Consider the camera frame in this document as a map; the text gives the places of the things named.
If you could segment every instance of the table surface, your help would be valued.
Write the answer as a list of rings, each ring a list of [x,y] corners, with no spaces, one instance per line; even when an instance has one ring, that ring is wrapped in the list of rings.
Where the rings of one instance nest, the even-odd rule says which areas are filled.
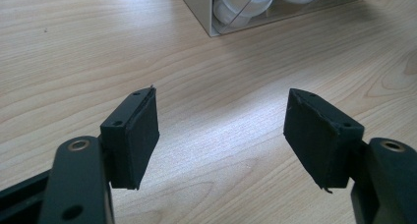
[[[288,90],[417,148],[415,1],[210,38],[183,0],[0,0],[0,189],[153,84],[161,137],[117,223],[354,223],[352,182],[320,190],[282,134]]]

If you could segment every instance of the black plastic part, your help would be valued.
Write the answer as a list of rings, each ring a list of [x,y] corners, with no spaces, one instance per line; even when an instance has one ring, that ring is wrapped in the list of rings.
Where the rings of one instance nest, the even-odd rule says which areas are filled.
[[[0,223],[36,223],[49,171],[0,193]]]
[[[284,135],[320,188],[345,188],[347,157],[364,127],[311,92],[289,90]]]
[[[375,223],[417,223],[417,153],[390,139],[372,139],[365,161],[380,207]]]
[[[106,170],[113,188],[138,189],[159,139],[156,89],[129,95],[101,124]]]
[[[39,223],[114,223],[112,210],[98,139],[80,137],[60,145]]]

